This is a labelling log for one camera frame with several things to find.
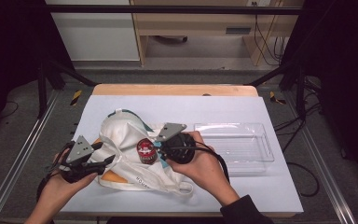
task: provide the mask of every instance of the red object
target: red object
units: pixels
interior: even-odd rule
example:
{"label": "red object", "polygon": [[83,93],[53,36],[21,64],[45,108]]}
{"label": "red object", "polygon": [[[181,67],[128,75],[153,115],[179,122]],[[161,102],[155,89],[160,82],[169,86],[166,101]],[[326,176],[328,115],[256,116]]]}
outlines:
{"label": "red object", "polygon": [[144,164],[153,164],[157,159],[157,151],[153,143],[147,138],[138,142],[136,150],[138,151],[141,162]]}

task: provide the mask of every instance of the black cable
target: black cable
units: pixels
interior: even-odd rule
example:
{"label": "black cable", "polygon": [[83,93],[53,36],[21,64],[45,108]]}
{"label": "black cable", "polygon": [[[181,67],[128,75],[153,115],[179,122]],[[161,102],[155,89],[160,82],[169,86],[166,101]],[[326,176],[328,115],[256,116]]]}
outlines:
{"label": "black cable", "polygon": [[283,135],[290,135],[290,134],[294,134],[295,132],[292,133],[277,133],[277,136],[283,136]]}
{"label": "black cable", "polygon": [[288,165],[294,165],[294,166],[297,166],[305,171],[307,171],[310,175],[312,175],[313,179],[315,180],[315,183],[316,183],[316,190],[313,191],[311,194],[306,194],[306,193],[301,193],[300,191],[298,192],[299,195],[303,196],[303,197],[313,197],[315,196],[316,194],[318,194],[321,186],[320,186],[320,183],[319,183],[319,180],[318,178],[316,177],[316,175],[310,170],[308,169],[307,167],[303,166],[303,165],[300,165],[300,164],[297,164],[297,163],[294,163],[294,162],[290,162],[288,161],[287,162]]}
{"label": "black cable", "polygon": [[[306,114],[309,114],[309,112],[312,112],[312,110],[315,109],[315,108],[317,108],[317,106],[320,106],[320,103],[317,103],[317,104],[311,106],[310,108],[308,108],[308,109],[306,110]],[[288,126],[290,126],[291,124],[293,124],[294,122],[296,122],[296,121],[299,120],[299,119],[300,119],[300,117],[296,117],[296,118],[291,119],[291,120],[288,120],[288,121],[286,121],[286,122],[284,122],[284,123],[277,124],[277,125],[274,126],[274,131],[275,131],[275,132],[280,131],[280,130],[282,130],[282,129],[288,127]]]}
{"label": "black cable", "polygon": [[229,175],[228,175],[228,168],[226,165],[225,160],[223,159],[222,156],[220,156],[219,154],[217,154],[216,152],[214,152],[210,147],[206,146],[205,144],[201,143],[201,142],[197,142],[194,141],[195,143],[199,143],[207,148],[204,147],[170,147],[170,150],[180,150],[180,149],[190,149],[190,150],[198,150],[198,151],[204,151],[207,152],[213,156],[215,156],[217,158],[217,160],[220,162],[220,165],[222,166],[223,172],[225,174],[225,177],[229,183]]}
{"label": "black cable", "polygon": [[307,100],[308,97],[315,95],[315,94],[316,94],[315,91],[308,93],[306,96],[304,96],[304,100]]}
{"label": "black cable", "polygon": [[[257,29],[257,28],[258,28],[257,15],[255,15],[255,32],[256,32],[257,30],[260,32],[260,30]],[[266,46],[267,46],[267,49],[268,49],[268,51],[269,51],[269,46],[267,45],[267,42],[266,42],[266,40],[264,39],[264,36],[263,36],[262,34],[261,34],[261,37],[263,38],[263,40],[264,40],[264,42],[265,42],[265,44],[266,44]],[[255,33],[254,33],[254,40],[255,40],[255,45],[257,46],[258,50],[260,50],[261,56],[263,57],[263,59],[264,59],[264,61],[266,62],[266,64],[268,64],[268,65],[278,65],[278,64],[269,63],[269,62],[267,61],[266,57],[264,56],[263,51],[261,50],[260,46],[258,46],[257,40],[256,40],[256,38],[255,38]]]}
{"label": "black cable", "polygon": [[49,178],[51,177],[51,176],[50,176],[51,173],[52,173],[55,169],[57,169],[57,167],[60,165],[60,164],[59,164],[59,160],[60,160],[60,158],[61,158],[63,152],[64,152],[68,147],[70,147],[72,144],[73,144],[73,142],[70,142],[70,143],[65,144],[65,146],[63,146],[63,148],[61,149],[61,151],[60,151],[59,154],[57,155],[57,157],[56,157],[56,159],[54,160],[54,162],[53,162],[50,166],[46,167],[45,172],[46,172],[47,174],[46,174],[45,178],[46,178],[47,180],[49,180]]}
{"label": "black cable", "polygon": [[286,41],[286,37],[282,37],[280,65],[281,65],[281,63],[282,63],[282,58],[283,58],[283,54],[284,54],[284,44],[285,44],[285,41]]}
{"label": "black cable", "polygon": [[4,119],[4,118],[7,118],[11,115],[13,115],[14,113],[16,113],[16,111],[19,109],[19,104],[17,104],[16,102],[14,101],[7,101],[7,104],[15,104],[16,105],[16,108],[14,108],[13,111],[11,111],[10,113],[4,115],[4,116],[1,116],[0,119]]}
{"label": "black cable", "polygon": [[286,143],[284,148],[282,149],[282,152],[286,151],[286,149],[289,147],[290,143],[292,143],[293,139],[295,139],[298,132],[304,127],[305,120],[301,121],[301,124],[297,127],[296,131],[293,133],[292,137],[290,137],[289,141]]}
{"label": "black cable", "polygon": [[278,59],[278,65],[281,65],[281,59],[282,59],[282,41],[281,41],[280,53],[278,54],[278,53],[276,52],[278,39],[279,39],[279,37],[275,37],[275,42],[274,42],[274,57],[275,57],[276,59]]}
{"label": "black cable", "polygon": [[[306,111],[307,116],[313,114],[315,111],[317,111],[317,110],[320,109],[320,108],[321,108],[321,104],[320,104],[320,103],[317,103],[317,104],[313,105],[312,108],[310,108],[309,110]],[[296,117],[295,119],[292,119],[292,120],[289,120],[289,121],[286,121],[286,122],[284,122],[284,123],[281,123],[281,124],[276,125],[275,127],[278,127],[278,126],[280,126],[280,125],[286,124],[286,125],[284,125],[283,127],[279,128],[279,129],[276,129],[275,132],[280,131],[280,130],[283,129],[283,128],[286,128],[287,126],[289,126],[290,124],[293,124],[296,120],[299,120],[299,119],[300,119],[300,117]],[[293,133],[277,133],[276,135],[277,135],[277,136],[278,136],[278,135],[288,135],[288,134],[294,134],[294,133],[295,133],[295,132],[293,132]]]}

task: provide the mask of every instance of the wrist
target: wrist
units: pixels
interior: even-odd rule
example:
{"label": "wrist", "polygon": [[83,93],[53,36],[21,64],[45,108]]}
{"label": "wrist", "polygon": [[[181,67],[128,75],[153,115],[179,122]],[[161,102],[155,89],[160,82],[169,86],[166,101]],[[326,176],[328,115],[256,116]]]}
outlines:
{"label": "wrist", "polygon": [[38,203],[34,208],[32,214],[25,221],[26,224],[42,224],[42,223],[50,223],[50,221],[54,218],[55,209],[50,208],[50,206],[46,204]]}
{"label": "wrist", "polygon": [[235,189],[232,188],[229,183],[215,186],[215,188],[211,189],[209,192],[218,202],[220,202],[222,206],[234,203],[240,198],[237,191],[235,191]]}

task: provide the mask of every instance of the transparent plastic tray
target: transparent plastic tray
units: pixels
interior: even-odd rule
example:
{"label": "transparent plastic tray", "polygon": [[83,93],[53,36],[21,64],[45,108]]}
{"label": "transparent plastic tray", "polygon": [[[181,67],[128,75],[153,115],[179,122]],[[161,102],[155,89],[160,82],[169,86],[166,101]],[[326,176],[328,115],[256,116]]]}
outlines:
{"label": "transparent plastic tray", "polygon": [[199,123],[195,130],[223,157],[230,176],[261,174],[274,162],[261,123]]}

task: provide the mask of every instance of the human hand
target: human hand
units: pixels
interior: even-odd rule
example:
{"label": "human hand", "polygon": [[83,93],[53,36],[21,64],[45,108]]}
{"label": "human hand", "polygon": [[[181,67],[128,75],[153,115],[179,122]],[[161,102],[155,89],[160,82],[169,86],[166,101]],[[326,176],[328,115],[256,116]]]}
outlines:
{"label": "human hand", "polygon": [[[196,147],[204,147],[200,132],[190,132],[196,141]],[[223,206],[237,201],[240,197],[230,186],[217,158],[204,151],[196,151],[193,160],[187,164],[179,164],[167,160],[172,169],[186,175],[202,189],[210,192]]]}
{"label": "human hand", "polygon": [[43,188],[33,213],[25,223],[48,223],[81,189],[89,185],[97,174],[87,175],[75,183],[68,183],[59,171],[54,171]]}

